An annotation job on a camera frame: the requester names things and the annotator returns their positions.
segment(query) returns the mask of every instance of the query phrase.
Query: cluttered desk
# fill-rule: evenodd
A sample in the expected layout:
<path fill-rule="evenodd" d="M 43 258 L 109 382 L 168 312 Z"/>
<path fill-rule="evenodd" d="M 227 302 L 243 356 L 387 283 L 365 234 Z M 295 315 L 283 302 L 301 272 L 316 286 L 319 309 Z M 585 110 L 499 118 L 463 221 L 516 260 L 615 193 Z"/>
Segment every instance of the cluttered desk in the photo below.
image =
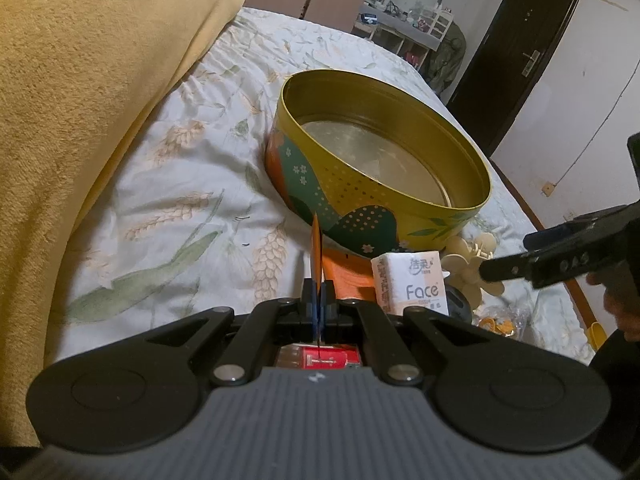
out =
<path fill-rule="evenodd" d="M 390 0 L 365 0 L 354 23 L 354 33 L 402 57 L 420 72 L 431 50 L 437 50 L 453 22 L 449 9 L 436 6 L 409 16 Z"/>

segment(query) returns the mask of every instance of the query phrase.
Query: red card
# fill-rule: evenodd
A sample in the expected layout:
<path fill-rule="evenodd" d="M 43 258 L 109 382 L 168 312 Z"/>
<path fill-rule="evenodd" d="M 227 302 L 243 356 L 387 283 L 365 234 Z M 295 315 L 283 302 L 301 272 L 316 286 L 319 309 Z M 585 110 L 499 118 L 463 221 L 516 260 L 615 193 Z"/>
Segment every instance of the red card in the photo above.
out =
<path fill-rule="evenodd" d="M 320 370 L 362 366 L 357 347 L 305 346 L 302 349 L 302 368 Z"/>

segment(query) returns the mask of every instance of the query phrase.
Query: orange cloth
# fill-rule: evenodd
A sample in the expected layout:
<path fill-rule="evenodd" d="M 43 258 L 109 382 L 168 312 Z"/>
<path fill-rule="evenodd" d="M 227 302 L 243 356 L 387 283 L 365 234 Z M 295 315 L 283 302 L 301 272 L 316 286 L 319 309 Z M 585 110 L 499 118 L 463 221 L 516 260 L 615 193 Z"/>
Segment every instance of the orange cloth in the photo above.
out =
<path fill-rule="evenodd" d="M 0 0 L 0 446 L 38 443 L 24 399 L 74 226 L 243 2 Z"/>
<path fill-rule="evenodd" d="M 370 260 L 322 248 L 322 270 L 326 280 L 333 280 L 338 300 L 356 298 L 376 302 Z"/>

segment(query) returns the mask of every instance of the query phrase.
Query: door handle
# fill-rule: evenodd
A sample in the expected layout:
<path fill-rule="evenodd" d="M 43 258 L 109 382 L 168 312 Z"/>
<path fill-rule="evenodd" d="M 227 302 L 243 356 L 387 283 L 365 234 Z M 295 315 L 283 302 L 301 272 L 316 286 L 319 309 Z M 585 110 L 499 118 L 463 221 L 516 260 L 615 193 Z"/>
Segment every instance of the door handle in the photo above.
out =
<path fill-rule="evenodd" d="M 527 65 L 524 67 L 524 70 L 522 71 L 522 75 L 524 77 L 529 77 L 529 74 L 531 73 L 531 71 L 533 70 L 533 67 L 536 65 L 536 63 L 538 62 L 538 60 L 540 59 L 540 56 L 542 56 L 542 52 L 540 52 L 539 50 L 534 50 L 533 54 L 527 54 L 526 52 L 523 52 L 522 55 L 524 57 L 526 57 L 527 59 L 529 59 L 529 62 L 527 63 Z"/>

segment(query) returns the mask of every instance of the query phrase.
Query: bed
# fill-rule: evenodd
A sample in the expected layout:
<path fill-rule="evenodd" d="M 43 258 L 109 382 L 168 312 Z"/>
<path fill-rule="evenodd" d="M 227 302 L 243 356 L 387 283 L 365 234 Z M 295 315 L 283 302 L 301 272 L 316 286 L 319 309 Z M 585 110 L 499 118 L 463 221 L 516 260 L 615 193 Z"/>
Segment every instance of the bed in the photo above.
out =
<path fill-rule="evenodd" d="M 287 209 L 262 164 L 280 88 L 295 72 L 350 70 L 405 90 L 462 131 L 404 60 L 314 23 L 242 9 L 154 109 L 108 188 L 66 248 L 46 361 L 218 305 L 237 314 L 297 296 L 309 227 Z M 497 254 L 522 250 L 533 226 L 495 171 L 494 191 L 462 235 L 492 232 Z M 593 350 L 562 285 L 509 282 L 504 306 L 529 317 L 527 340 L 587 363 Z"/>

